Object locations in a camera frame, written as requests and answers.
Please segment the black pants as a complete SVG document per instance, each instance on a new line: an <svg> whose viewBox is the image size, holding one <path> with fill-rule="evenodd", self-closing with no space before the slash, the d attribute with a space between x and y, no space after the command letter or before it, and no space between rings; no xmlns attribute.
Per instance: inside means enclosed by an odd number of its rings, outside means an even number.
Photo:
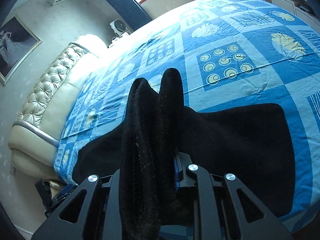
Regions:
<svg viewBox="0 0 320 240"><path fill-rule="evenodd" d="M124 121L79 151L72 179L119 171L122 239L160 239L163 226L194 222L193 202L176 186L179 152L210 174L234 174L279 220L291 212L295 154L283 109L266 103L198 113L184 105L175 68L158 92L144 78L133 82Z"/></svg>

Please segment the cream tufted leather headboard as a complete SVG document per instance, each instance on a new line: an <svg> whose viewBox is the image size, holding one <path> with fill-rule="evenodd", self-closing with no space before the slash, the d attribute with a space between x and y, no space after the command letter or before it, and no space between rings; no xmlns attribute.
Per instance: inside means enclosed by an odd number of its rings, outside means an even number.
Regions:
<svg viewBox="0 0 320 240"><path fill-rule="evenodd" d="M57 180L54 159L61 134L84 83L103 65L105 42L81 35L55 58L22 105L8 141L11 164L24 174Z"/></svg>

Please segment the blue patterned bed sheet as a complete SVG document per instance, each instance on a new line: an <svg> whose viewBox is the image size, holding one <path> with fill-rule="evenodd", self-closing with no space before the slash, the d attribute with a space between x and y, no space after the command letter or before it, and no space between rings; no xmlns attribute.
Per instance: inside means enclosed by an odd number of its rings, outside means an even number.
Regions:
<svg viewBox="0 0 320 240"><path fill-rule="evenodd" d="M319 34L299 17L262 0L196 0L141 27L103 52L85 76L54 160L66 181L80 148L124 119L133 81L159 90L167 68L182 76L184 102L211 112L277 103L293 142L293 208L282 217L296 232L319 211Z"/></svg>

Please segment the white floor fan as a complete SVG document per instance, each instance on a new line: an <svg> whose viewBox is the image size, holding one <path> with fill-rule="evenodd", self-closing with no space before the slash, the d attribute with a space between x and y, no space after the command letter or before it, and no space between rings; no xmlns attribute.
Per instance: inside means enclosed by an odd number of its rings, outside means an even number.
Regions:
<svg viewBox="0 0 320 240"><path fill-rule="evenodd" d="M120 37L124 33L127 33L128 35L131 34L129 29L127 29L125 23L119 19L116 19L110 23L110 27L114 31L116 37Z"/></svg>

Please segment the dark blue left curtain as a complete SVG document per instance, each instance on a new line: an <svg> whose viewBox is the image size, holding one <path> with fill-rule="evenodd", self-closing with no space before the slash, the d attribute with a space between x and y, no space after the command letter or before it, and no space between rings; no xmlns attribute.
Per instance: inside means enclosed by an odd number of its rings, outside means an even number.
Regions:
<svg viewBox="0 0 320 240"><path fill-rule="evenodd" d="M151 17L136 0L105 0L136 31L152 21Z"/></svg>

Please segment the white wardrobe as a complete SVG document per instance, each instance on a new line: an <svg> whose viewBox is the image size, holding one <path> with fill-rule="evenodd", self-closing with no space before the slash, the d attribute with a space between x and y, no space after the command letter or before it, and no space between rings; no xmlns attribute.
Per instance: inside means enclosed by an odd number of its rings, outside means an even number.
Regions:
<svg viewBox="0 0 320 240"><path fill-rule="evenodd" d="M319 17L307 0L271 0L272 3L296 15L319 32Z"/></svg>

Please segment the framed dark wall picture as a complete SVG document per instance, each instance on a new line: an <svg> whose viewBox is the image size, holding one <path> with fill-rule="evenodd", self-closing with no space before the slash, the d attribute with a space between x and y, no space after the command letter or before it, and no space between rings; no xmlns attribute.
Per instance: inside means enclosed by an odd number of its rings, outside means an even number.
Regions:
<svg viewBox="0 0 320 240"><path fill-rule="evenodd" d="M6 85L17 67L40 44L37 37L17 16L1 27L1 84Z"/></svg>

